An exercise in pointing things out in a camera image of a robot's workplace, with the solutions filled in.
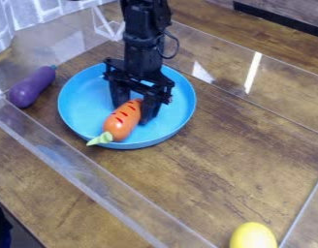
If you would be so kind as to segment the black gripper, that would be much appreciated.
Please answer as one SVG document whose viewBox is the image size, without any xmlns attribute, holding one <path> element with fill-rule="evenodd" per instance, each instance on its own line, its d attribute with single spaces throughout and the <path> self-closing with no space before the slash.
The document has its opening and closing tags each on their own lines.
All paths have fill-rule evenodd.
<svg viewBox="0 0 318 248">
<path fill-rule="evenodd" d="M 106 57 L 102 60 L 104 79 L 109 82 L 112 105 L 118 108 L 130 99 L 130 92 L 141 94 L 140 121 L 144 125 L 157 115 L 160 105 L 172 101 L 174 83 L 161 73 L 164 33 L 146 39 L 122 35 L 124 59 Z"/>
</svg>

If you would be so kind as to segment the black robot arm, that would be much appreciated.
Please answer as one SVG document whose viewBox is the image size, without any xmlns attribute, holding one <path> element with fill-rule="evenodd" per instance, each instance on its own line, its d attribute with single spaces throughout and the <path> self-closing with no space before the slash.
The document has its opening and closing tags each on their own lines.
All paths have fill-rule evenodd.
<svg viewBox="0 0 318 248">
<path fill-rule="evenodd" d="M 113 106 L 120 107 L 130 92 L 141 96 L 140 124 L 156 117 L 160 106 L 172 101 L 174 82 L 161 73 L 165 28 L 170 23 L 166 0 L 120 0 L 125 22 L 124 59 L 104 59 L 102 77 L 109 83 Z"/>
</svg>

